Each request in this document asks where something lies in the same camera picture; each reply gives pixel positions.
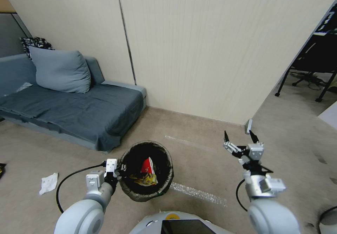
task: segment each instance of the crumpled tissue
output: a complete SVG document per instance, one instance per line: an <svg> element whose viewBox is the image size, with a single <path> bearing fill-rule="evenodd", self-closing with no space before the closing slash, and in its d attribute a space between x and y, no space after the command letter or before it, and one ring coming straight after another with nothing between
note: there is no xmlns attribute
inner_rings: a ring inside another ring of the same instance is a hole
<svg viewBox="0 0 337 234"><path fill-rule="evenodd" d="M41 190L39 191L40 195L43 195L44 193L54 190L56 188L58 175L59 173L53 173L52 175L41 179Z"/></svg>

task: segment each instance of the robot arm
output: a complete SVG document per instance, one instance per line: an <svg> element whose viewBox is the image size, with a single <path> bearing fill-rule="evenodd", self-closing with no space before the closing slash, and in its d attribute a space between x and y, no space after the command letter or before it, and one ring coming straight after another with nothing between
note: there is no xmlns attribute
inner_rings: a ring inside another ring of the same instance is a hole
<svg viewBox="0 0 337 234"><path fill-rule="evenodd" d="M261 165L264 152L262 142L250 131L253 144L236 146L225 132L224 148L239 159L245 169L246 192L251 201L248 216L258 234L299 234L299 225L294 214L283 205L272 200L285 191L281 179L272 178L273 171Z"/></svg>
<svg viewBox="0 0 337 234"><path fill-rule="evenodd" d="M83 200L70 206L58 219L54 234L97 234L104 213L115 192L118 176L125 171L119 168L118 159L106 161L106 172L91 171L86 176L87 194Z"/></svg>

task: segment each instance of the patterned pillow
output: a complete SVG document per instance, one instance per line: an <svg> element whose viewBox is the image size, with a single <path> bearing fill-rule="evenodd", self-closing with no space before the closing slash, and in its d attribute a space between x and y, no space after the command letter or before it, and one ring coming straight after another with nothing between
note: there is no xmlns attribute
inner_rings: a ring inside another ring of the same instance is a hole
<svg viewBox="0 0 337 234"><path fill-rule="evenodd" d="M48 49L48 50L55 50L51 43L48 43L46 39L33 37L33 38L20 38L21 44L24 47L24 52L27 54L28 58L31 60L31 53L29 52L29 46L41 48L41 49Z"/></svg>

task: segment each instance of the trash can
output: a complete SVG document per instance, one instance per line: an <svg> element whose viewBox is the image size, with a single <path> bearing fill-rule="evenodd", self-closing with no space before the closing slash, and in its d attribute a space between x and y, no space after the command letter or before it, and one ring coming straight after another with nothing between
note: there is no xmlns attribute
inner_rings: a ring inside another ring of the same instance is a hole
<svg viewBox="0 0 337 234"><path fill-rule="evenodd" d="M129 178L129 175L139 173L144 160L152 159L154 173L158 184L141 186ZM173 180L173 163L168 150L158 142L142 141L134 144L120 159L126 165L126 176L119 183L122 190L132 200L145 202L154 197L161 196L170 188Z"/></svg>

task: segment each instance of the beige carpet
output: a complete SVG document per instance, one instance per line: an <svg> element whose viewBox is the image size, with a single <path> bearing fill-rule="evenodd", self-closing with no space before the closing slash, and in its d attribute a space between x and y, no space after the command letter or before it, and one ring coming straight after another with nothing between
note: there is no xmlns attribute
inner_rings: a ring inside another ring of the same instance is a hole
<svg viewBox="0 0 337 234"><path fill-rule="evenodd" d="M324 101L317 103L318 91L310 90L305 83L292 87L290 82L295 80L288 78L281 96L275 97L272 91L254 116L253 131L265 142L263 164L288 187L278 201L294 212L302 233L316 233L310 224L316 224L317 214L337 202L337 184L333 183L337 179L337 131L317 115L337 95L328 92ZM8 164L0 180L0 233L52 233L60 212L55 190L38 195L41 178L59 172L60 181L75 170L107 158L119 158L132 144L142 140L158 141L170 151L174 182L225 198L227 207L171 189L162 197L137 203L118 186L106 211L102 234L128 233L138 220L159 210L185 211L233 233L253 233L246 212L235 199L243 169L222 148L223 130L227 130L235 144L250 142L243 126L155 108L146 108L121 146L109 154L8 121L0 122L0 162ZM77 174L63 184L60 191L63 208L83 198L86 174ZM244 187L239 196L248 207Z"/></svg>

